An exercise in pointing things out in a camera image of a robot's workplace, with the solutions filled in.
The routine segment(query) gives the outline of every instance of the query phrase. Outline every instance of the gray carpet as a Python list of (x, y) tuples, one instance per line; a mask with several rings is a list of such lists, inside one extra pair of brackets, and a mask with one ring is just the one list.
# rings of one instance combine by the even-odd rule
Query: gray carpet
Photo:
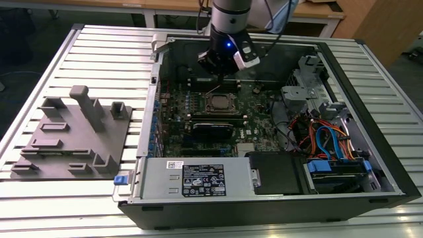
[[(100, 12), (79, 12), (60, 11), (60, 18), (54, 20), (47, 10), (32, 10), (32, 21), (36, 26), (36, 32), (27, 37), (34, 59), (22, 65), (2, 65), (0, 75), (14, 71), (34, 71), (43, 73), (59, 49), (63, 40), (67, 37), (74, 23), (84, 23), (94, 25), (111, 26), (144, 26), (142, 15), (131, 15), (123, 13), (100, 13)], [(178, 19), (166, 19), (159, 17), (159, 27), (174, 29), (197, 28), (197, 18), (181, 16)], [(201, 27), (207, 24), (207, 19), (201, 21)], [(394, 78), (415, 102), (421, 110), (423, 110), (423, 65), (401, 57), (390, 68)], [(39, 76), (28, 73), (15, 73), (0, 77), (0, 82), (6, 85), (6, 90), (0, 92), (0, 138), (3, 137), (12, 120), (16, 117), (19, 109), (26, 102), (28, 95), (38, 83)]]

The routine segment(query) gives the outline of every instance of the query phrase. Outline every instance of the metal slotted table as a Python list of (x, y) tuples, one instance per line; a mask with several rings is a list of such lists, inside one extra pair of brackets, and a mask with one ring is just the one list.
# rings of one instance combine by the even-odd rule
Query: metal slotted table
[[(91, 26), (75, 28), (62, 45), (39, 84), (0, 143), (0, 236), (4, 237), (386, 237), (417, 238), (423, 233), (423, 198), (393, 209), (379, 209), (346, 222), (283, 224), (171, 231), (143, 231), (118, 208), (130, 186), (111, 180), (8, 181), (43, 112), (47, 96), (70, 96), (74, 85), (90, 87), (103, 105), (124, 101), (134, 107), (120, 173), (136, 165), (148, 80), (154, 61), (151, 40), (158, 32), (195, 31)], [(274, 39), (269, 35), (254, 38)], [(286, 36), (283, 40), (322, 41), (330, 46), (394, 151), (423, 193), (423, 116), (366, 45), (354, 40)], [(330, 81), (341, 98), (335, 84)]]

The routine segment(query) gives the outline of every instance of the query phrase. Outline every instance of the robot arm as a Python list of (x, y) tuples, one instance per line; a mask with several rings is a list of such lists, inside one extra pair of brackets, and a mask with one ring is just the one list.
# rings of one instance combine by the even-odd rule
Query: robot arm
[(261, 63), (247, 33), (251, 0), (214, 0), (211, 11), (211, 47), (199, 55), (199, 63), (221, 80)]

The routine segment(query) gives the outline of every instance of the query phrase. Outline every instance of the blue latch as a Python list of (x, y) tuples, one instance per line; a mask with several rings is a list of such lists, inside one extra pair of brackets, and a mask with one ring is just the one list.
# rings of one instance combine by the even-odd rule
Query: blue latch
[(365, 160), (365, 168), (366, 168), (367, 172), (371, 171), (371, 164), (367, 160)]
[(116, 175), (114, 179), (115, 185), (128, 185), (128, 175)]
[(330, 172), (333, 171), (330, 162), (327, 160), (314, 160), (307, 163), (310, 172)]

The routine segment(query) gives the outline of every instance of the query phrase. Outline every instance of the wire bundle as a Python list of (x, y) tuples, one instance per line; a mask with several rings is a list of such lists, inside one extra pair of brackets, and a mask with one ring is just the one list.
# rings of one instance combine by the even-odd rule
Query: wire bundle
[[(293, 129), (295, 124), (301, 121), (301, 116), (297, 116), (293, 122), (289, 124), (289, 128)], [(327, 132), (330, 137), (326, 143), (322, 145), (322, 133)], [(334, 150), (337, 157), (334, 157), (326, 149), (329, 140), (334, 141)], [(323, 119), (311, 118), (309, 123), (309, 135), (302, 139), (298, 144), (302, 147), (306, 142), (310, 141), (310, 145), (306, 148), (306, 152), (310, 154), (310, 158), (323, 158), (323, 159), (349, 159), (354, 160), (353, 150), (351, 150), (351, 139), (349, 135), (341, 130), (341, 128)]]

